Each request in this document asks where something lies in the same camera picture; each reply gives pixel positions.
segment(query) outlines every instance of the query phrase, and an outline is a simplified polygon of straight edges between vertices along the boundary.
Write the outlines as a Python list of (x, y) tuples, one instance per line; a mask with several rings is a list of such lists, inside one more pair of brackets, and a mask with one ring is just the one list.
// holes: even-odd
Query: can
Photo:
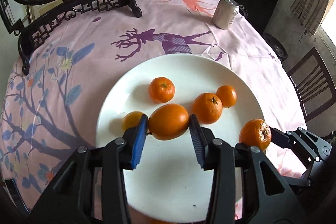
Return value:
[(239, 13), (239, 4), (234, 0), (220, 0), (212, 17), (213, 23), (224, 30), (231, 28)]

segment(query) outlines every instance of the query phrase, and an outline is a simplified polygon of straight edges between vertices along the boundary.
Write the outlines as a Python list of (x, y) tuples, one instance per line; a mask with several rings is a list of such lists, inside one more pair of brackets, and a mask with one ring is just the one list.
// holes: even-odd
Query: table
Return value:
[[(249, 86), (271, 127), (306, 128), (280, 60), (243, 16), (222, 30), (211, 20), (218, 0), (137, 3), (141, 18), (123, 7), (64, 21), (32, 54), (28, 76), (22, 75), (20, 60), (14, 64), (0, 120), (0, 162), (3, 177), (15, 178), (29, 208), (79, 145), (95, 146), (100, 108), (119, 78), (163, 54), (220, 62)], [(273, 143), (266, 155), (282, 175), (300, 177), (305, 171), (292, 151)], [(241, 203), (236, 204), (239, 217)]]

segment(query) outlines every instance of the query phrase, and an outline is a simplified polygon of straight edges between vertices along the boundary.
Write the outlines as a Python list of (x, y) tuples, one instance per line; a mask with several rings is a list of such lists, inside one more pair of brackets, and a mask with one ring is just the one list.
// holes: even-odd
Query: purple deer print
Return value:
[(165, 54), (174, 54), (177, 52), (180, 53), (189, 53), (191, 54), (191, 49), (188, 45), (196, 44), (196, 45), (204, 45), (204, 46), (213, 46), (211, 44), (203, 43), (203, 42), (197, 42), (193, 39), (197, 37), (201, 37), (206, 34), (210, 34), (211, 32), (208, 31), (206, 33), (201, 34), (194, 34), (187, 37), (180, 36), (178, 34), (172, 34), (172, 33), (159, 33), (154, 34), (155, 30), (150, 29), (148, 31), (142, 32), (138, 34), (138, 30), (133, 28), (134, 31), (126, 31), (127, 34), (121, 35), (120, 37), (127, 37), (127, 39), (119, 40), (117, 42), (111, 43), (111, 45), (115, 44), (118, 48), (128, 48), (132, 45), (137, 45), (138, 47), (131, 52), (129, 55), (122, 56), (117, 54), (116, 59), (122, 59), (121, 62), (125, 61), (126, 59), (132, 57), (137, 52), (140, 52), (141, 45), (146, 44), (146, 41), (160, 41), (162, 43), (163, 50), (165, 51)]

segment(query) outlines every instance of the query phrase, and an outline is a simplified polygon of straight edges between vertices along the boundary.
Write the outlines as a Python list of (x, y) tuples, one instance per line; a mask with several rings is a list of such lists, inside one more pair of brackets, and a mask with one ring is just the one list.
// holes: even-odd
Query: orange deer print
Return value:
[(212, 15), (208, 11), (216, 9), (216, 7), (214, 7), (214, 8), (204, 8), (204, 7), (200, 6), (199, 3), (205, 3), (201, 0), (182, 0), (182, 1), (187, 6), (187, 9), (189, 8), (190, 10), (192, 10), (194, 12), (198, 11), (198, 12), (206, 13), (208, 16), (211, 16), (211, 17), (212, 17)]

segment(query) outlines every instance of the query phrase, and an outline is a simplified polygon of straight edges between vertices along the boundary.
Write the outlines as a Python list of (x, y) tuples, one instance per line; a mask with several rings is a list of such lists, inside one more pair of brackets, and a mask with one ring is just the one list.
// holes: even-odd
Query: floral cloth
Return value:
[[(32, 54), (28, 76), (21, 60), (14, 64), (0, 119), (0, 163), (4, 178), (15, 178), (29, 208), (78, 146), (95, 146), (100, 108), (119, 78), (163, 54), (220, 62), (250, 87), (270, 126), (306, 128), (281, 62), (243, 16), (226, 31), (212, 24), (218, 0), (137, 3), (141, 18), (123, 7), (63, 21)], [(281, 174), (299, 177), (305, 171), (290, 150), (275, 144), (267, 156)]]

